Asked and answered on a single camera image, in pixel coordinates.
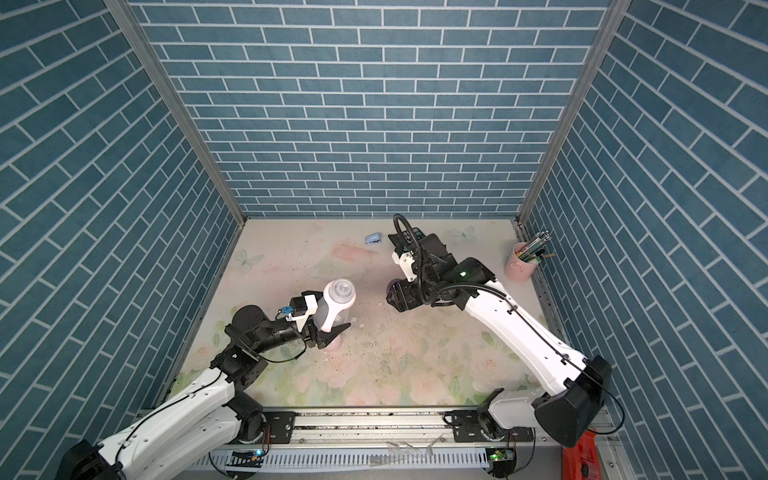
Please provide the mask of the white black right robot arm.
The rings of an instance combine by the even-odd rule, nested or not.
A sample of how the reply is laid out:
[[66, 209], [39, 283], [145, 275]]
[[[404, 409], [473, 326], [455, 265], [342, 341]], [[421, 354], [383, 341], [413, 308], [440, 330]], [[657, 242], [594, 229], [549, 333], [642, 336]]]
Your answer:
[[525, 397], [498, 392], [483, 414], [492, 429], [524, 426], [534, 419], [552, 439], [574, 447], [609, 396], [612, 366], [589, 360], [543, 327], [475, 258], [430, 262], [417, 274], [414, 256], [393, 254], [405, 277], [388, 287], [387, 302], [404, 312], [423, 305], [455, 306], [490, 329], [534, 374], [544, 393]]

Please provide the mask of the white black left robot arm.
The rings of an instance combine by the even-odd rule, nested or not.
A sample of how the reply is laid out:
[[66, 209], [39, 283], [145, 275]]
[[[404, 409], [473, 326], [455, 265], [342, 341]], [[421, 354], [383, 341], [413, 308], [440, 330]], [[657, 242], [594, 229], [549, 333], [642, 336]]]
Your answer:
[[263, 407], [246, 392], [269, 362], [264, 352], [302, 340], [323, 349], [344, 330], [344, 306], [321, 305], [297, 321], [269, 319], [255, 305], [240, 308], [225, 332], [227, 347], [197, 379], [134, 424], [102, 441], [67, 450], [58, 479], [171, 479], [232, 441], [267, 439]]

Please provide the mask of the pink bottle cap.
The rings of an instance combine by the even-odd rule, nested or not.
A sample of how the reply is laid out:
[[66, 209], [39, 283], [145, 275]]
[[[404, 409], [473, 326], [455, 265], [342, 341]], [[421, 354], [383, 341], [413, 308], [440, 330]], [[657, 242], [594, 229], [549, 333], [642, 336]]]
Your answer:
[[331, 341], [331, 342], [330, 342], [330, 343], [329, 343], [329, 344], [328, 344], [328, 345], [327, 345], [327, 346], [324, 348], [324, 352], [325, 352], [325, 353], [333, 353], [333, 352], [337, 352], [337, 351], [338, 351], [338, 350], [339, 350], [339, 349], [342, 347], [342, 344], [343, 344], [343, 338], [342, 338], [341, 336], [337, 336], [336, 338], [334, 338], [334, 339], [333, 339], [333, 340], [332, 340], [332, 341]]

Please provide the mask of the light blue mini stapler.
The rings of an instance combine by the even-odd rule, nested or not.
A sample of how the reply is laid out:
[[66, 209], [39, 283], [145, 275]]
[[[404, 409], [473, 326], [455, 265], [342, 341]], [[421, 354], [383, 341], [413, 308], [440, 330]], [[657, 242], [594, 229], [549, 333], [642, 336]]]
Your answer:
[[369, 234], [365, 237], [366, 245], [376, 245], [382, 242], [382, 236], [379, 232]]

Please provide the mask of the pink pen holder cup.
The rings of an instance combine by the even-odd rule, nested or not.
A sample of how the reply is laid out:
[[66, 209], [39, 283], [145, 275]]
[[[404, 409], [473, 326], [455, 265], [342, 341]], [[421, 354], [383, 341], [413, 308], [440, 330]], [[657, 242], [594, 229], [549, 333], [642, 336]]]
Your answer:
[[522, 283], [529, 280], [539, 265], [537, 260], [523, 261], [518, 257], [518, 253], [525, 245], [525, 242], [515, 244], [504, 265], [504, 275], [512, 282]]

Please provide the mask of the pens in pink cup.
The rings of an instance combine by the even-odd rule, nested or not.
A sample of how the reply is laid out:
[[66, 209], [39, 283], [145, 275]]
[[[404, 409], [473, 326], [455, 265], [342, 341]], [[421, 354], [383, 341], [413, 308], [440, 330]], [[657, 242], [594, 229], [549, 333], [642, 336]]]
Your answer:
[[548, 230], [543, 230], [534, 235], [534, 237], [525, 243], [516, 253], [518, 259], [523, 262], [539, 262], [545, 253], [545, 248], [551, 242], [552, 235]]

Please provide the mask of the red tool box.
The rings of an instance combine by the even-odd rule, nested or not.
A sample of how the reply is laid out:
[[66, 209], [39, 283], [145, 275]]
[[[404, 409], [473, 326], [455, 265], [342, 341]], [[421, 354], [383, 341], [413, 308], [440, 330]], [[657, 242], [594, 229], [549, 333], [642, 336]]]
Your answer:
[[595, 434], [585, 432], [575, 447], [562, 449], [562, 480], [601, 480]]

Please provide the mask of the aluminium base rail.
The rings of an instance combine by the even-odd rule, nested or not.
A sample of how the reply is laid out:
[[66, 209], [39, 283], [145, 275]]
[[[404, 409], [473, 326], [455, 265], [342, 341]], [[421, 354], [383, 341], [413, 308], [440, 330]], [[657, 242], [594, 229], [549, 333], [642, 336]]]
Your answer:
[[120, 433], [124, 447], [147, 443], [152, 451], [176, 451], [190, 458], [226, 444], [241, 449], [270, 445], [351, 448], [447, 441], [451, 445], [533, 443], [539, 436], [571, 448], [602, 420], [600, 407], [581, 410], [544, 396], [495, 398], [474, 408], [266, 409], [239, 394], [208, 405], [201, 393], [180, 396]]

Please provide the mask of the aluminium corner post left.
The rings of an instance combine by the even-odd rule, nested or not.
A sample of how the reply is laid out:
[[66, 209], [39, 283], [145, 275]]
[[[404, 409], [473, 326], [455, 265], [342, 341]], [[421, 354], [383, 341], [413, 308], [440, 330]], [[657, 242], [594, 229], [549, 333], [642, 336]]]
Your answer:
[[175, 119], [184, 138], [197, 156], [199, 163], [211, 179], [230, 214], [237, 225], [243, 228], [247, 221], [247, 216], [225, 180], [209, 147], [191, 118], [129, 2], [105, 0], [104, 3], [121, 33], [136, 54], [162, 101]]

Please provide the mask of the aluminium corner post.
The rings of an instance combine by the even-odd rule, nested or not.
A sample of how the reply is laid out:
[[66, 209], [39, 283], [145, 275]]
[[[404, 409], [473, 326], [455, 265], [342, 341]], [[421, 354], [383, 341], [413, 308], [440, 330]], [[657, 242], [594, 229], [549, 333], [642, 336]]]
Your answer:
[[531, 186], [518, 211], [517, 222], [519, 225], [525, 225], [532, 216], [535, 204], [543, 191], [549, 175], [554, 169], [558, 155], [630, 4], [630, 0], [610, 2], [609, 8], [597, 30], [595, 41], [590, 47], [581, 71], [574, 83], [573, 91], [569, 94], [557, 127], [551, 136], [545, 153], [542, 155]]
[[184, 138], [197, 156], [199, 163], [211, 179], [230, 214], [237, 225], [243, 228], [247, 221], [247, 216], [225, 180], [209, 147], [191, 118], [129, 2], [105, 0], [104, 3], [121, 33], [136, 54], [162, 101], [175, 119]]

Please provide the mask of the aluminium corner post right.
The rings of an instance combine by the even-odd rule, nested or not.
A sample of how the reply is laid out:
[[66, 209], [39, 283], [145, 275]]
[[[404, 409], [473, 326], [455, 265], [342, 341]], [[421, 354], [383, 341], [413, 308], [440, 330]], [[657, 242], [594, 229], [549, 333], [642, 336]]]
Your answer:
[[531, 186], [518, 211], [517, 222], [519, 225], [525, 225], [532, 216], [535, 204], [543, 191], [549, 175], [554, 169], [558, 155], [630, 4], [630, 0], [610, 2], [609, 8], [597, 30], [595, 41], [590, 47], [581, 71], [574, 83], [573, 91], [569, 94], [557, 127], [551, 136], [545, 153], [542, 155]]

